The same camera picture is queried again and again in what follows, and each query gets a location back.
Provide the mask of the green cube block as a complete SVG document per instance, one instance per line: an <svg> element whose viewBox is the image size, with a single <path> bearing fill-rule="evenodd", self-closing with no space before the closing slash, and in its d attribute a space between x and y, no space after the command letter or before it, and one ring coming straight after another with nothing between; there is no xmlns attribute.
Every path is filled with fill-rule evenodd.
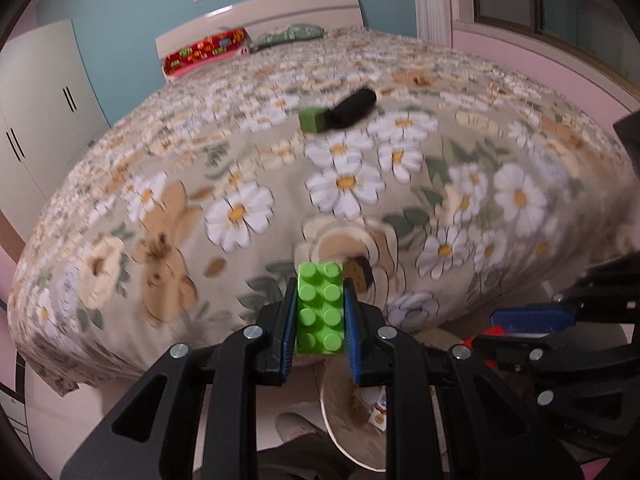
<svg viewBox="0 0 640 480"><path fill-rule="evenodd" d="M326 122L326 113L329 110L324 107L305 107L298 111L300 130L303 133L322 133L329 129Z"/></svg>

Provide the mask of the white milk carton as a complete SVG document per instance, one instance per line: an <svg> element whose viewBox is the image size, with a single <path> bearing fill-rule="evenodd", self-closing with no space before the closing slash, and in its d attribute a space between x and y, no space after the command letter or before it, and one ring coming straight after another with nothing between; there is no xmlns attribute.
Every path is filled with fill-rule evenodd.
<svg viewBox="0 0 640 480"><path fill-rule="evenodd" d="M368 424L385 432L387 426L385 387L360 388L356 390L356 396L366 411Z"/></svg>

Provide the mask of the white bed headboard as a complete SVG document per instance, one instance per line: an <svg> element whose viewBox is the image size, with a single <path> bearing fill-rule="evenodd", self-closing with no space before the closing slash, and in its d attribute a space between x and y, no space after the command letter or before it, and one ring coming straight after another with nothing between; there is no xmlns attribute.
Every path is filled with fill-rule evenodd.
<svg viewBox="0 0 640 480"><path fill-rule="evenodd" d="M292 24L311 24L325 30L362 27L359 0L247 0L223 6L188 21L155 39L160 60L188 44L226 30L245 29L257 38Z"/></svg>

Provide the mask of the dark framed window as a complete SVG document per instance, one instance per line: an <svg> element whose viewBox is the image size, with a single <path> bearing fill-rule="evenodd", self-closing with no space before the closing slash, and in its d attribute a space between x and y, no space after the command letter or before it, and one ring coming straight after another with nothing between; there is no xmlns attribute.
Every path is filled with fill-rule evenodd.
<svg viewBox="0 0 640 480"><path fill-rule="evenodd" d="M639 39L614 0L474 0L474 18L540 39L639 89Z"/></svg>

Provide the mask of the green floral pillow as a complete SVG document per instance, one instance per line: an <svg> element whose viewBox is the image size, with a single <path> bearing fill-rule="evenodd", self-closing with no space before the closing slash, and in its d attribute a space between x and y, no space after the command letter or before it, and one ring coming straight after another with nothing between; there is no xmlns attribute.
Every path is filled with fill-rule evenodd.
<svg viewBox="0 0 640 480"><path fill-rule="evenodd" d="M324 29L311 24L292 24L283 28L264 32L250 44L253 52L280 46L280 44L292 44L292 42L320 39L324 36Z"/></svg>

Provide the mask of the red toy block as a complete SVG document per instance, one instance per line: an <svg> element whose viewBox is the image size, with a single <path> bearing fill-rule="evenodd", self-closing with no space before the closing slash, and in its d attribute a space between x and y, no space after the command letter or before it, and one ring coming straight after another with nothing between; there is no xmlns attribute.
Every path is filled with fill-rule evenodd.
<svg viewBox="0 0 640 480"><path fill-rule="evenodd" d="M496 370L504 336L506 332L501 327L495 326L481 334L466 338L463 344L477 353L489 368Z"/></svg>

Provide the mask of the black cylinder roll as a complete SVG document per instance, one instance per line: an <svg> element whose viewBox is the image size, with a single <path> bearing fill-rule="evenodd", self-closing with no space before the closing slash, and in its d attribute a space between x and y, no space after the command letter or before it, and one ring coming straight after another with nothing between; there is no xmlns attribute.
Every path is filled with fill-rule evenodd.
<svg viewBox="0 0 640 480"><path fill-rule="evenodd" d="M328 110L326 125L333 130L346 129L366 118L376 105L376 93L363 87Z"/></svg>

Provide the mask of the green toy brick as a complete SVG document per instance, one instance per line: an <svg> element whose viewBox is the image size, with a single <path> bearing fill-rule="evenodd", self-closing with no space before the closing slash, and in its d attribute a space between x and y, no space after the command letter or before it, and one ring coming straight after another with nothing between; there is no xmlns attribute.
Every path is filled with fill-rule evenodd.
<svg viewBox="0 0 640 480"><path fill-rule="evenodd" d="M343 268L335 262L303 262L297 269L296 346L304 356L344 351Z"/></svg>

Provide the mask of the red patterned pillow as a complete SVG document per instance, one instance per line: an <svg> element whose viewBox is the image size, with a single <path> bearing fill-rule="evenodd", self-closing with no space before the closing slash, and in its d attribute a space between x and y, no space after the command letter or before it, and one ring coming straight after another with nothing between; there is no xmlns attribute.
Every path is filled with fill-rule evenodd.
<svg viewBox="0 0 640 480"><path fill-rule="evenodd" d="M250 52L250 37L244 28L237 28L208 36L188 44L163 59L163 73L167 78L181 77L205 64L220 62Z"/></svg>

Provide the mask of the floral bed cover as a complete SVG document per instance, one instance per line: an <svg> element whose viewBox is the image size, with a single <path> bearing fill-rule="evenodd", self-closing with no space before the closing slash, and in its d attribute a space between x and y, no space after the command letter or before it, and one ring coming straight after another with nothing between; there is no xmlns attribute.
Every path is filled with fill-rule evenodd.
<svg viewBox="0 0 640 480"><path fill-rule="evenodd" d="M363 87L355 125L298 111ZM484 60L352 27L217 63L149 96L40 212L8 305L56 392L142 375L172 344L219 344L298 266L339 263L409 333L585 256L626 248L638 181L615 136Z"/></svg>

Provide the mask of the white wardrobe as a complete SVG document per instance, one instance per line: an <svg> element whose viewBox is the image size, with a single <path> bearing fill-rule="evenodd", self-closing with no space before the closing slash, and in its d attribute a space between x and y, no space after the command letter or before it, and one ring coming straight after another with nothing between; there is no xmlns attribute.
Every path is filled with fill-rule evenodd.
<svg viewBox="0 0 640 480"><path fill-rule="evenodd" d="M108 123L73 25L26 32L1 51L1 212L22 240Z"/></svg>

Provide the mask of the white curtain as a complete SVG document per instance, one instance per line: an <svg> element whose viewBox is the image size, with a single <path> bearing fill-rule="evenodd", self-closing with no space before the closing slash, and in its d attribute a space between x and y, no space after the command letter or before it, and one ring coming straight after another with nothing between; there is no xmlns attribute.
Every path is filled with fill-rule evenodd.
<svg viewBox="0 0 640 480"><path fill-rule="evenodd" d="M452 44L450 0L414 0L416 33L422 40L450 47Z"/></svg>

